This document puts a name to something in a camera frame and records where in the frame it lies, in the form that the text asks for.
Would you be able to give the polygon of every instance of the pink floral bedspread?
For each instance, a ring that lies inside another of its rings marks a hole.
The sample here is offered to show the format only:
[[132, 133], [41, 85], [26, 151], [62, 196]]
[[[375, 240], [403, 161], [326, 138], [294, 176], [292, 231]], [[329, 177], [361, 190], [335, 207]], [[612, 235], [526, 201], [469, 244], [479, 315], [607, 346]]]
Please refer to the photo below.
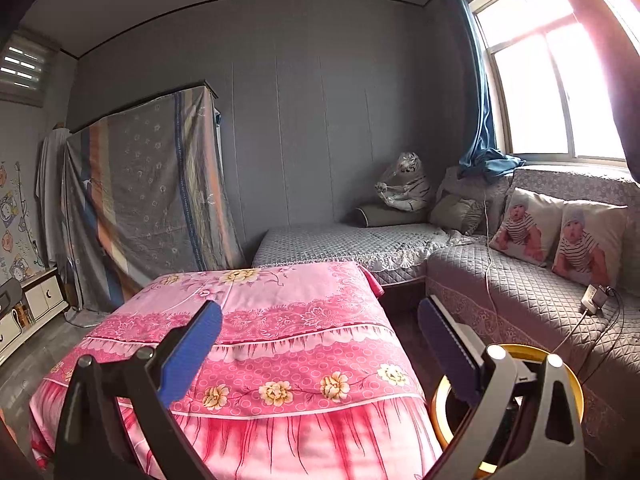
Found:
[[[160, 277], [42, 381], [30, 403], [36, 458], [52, 455], [78, 357], [154, 346], [209, 299], [222, 332], [170, 409], [218, 480], [421, 479], [441, 450], [381, 294], [353, 262]], [[131, 405], [120, 407], [141, 464], [164, 478]]]

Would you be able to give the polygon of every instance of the yellow rim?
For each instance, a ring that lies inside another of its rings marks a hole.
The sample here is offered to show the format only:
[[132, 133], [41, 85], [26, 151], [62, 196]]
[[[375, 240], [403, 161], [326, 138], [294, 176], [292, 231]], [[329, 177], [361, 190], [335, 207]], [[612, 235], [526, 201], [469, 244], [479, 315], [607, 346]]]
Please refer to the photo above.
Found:
[[[512, 357], [516, 359], [527, 359], [530, 361], [542, 362], [546, 359], [546, 356], [549, 355], [549, 352], [545, 352], [540, 348], [528, 345], [503, 344], [500, 346], [502, 346]], [[578, 418], [582, 421], [582, 415], [584, 414], [584, 396], [582, 394], [582, 388], [580, 387], [580, 383], [571, 368], [566, 364], [564, 365], [564, 368], [569, 372], [569, 384], [572, 392], [574, 393], [575, 405], [578, 409]], [[446, 415], [446, 403], [450, 391], [451, 384], [447, 377], [444, 376], [438, 385], [436, 394], [431, 400], [431, 410], [429, 413], [433, 431], [435, 432], [436, 438], [442, 446], [442, 449], [445, 449], [453, 439], [453, 432], [449, 427]], [[495, 473], [495, 470], [496, 466], [494, 464], [481, 462], [478, 470], [478, 476], [486, 476]]]

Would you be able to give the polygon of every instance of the bed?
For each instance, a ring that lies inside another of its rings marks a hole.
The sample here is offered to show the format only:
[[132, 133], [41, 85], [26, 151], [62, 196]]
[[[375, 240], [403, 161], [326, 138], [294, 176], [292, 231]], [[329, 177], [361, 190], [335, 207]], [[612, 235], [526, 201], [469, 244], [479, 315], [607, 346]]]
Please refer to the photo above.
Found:
[[[441, 449], [382, 292], [354, 262], [162, 276], [44, 378], [30, 402], [34, 455], [41, 466], [52, 456], [78, 357], [128, 357], [215, 300], [222, 332], [170, 409], [218, 480], [420, 479]], [[131, 405], [119, 404], [141, 464], [162, 478]]]
[[444, 232], [432, 224], [353, 227], [310, 224], [270, 229], [254, 257], [254, 267], [354, 261], [380, 285], [421, 280], [426, 259], [436, 249], [482, 242], [484, 237]]

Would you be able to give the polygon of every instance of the plastic bag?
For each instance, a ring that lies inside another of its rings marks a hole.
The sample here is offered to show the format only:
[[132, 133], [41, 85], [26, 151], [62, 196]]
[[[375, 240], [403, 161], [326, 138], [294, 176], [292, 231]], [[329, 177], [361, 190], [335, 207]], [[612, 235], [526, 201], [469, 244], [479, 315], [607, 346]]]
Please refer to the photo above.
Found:
[[411, 152], [401, 153], [376, 184], [376, 192], [385, 204], [402, 211], [426, 207], [430, 189], [420, 158]]

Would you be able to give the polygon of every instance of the striped shirt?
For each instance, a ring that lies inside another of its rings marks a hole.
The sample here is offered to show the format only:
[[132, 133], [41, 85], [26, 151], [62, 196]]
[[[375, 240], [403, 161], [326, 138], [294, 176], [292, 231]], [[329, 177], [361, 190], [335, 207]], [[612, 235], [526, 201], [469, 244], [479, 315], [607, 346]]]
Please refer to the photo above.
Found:
[[582, 238], [575, 244], [562, 237], [558, 246], [558, 254], [564, 254], [569, 264], [578, 272], [586, 272], [591, 261], [591, 251], [598, 246], [589, 233], [582, 233]]
[[509, 238], [515, 244], [523, 244], [529, 236], [529, 229], [534, 227], [536, 222], [529, 213], [525, 212], [520, 220], [514, 220], [510, 216], [504, 224], [505, 229], [509, 233]]

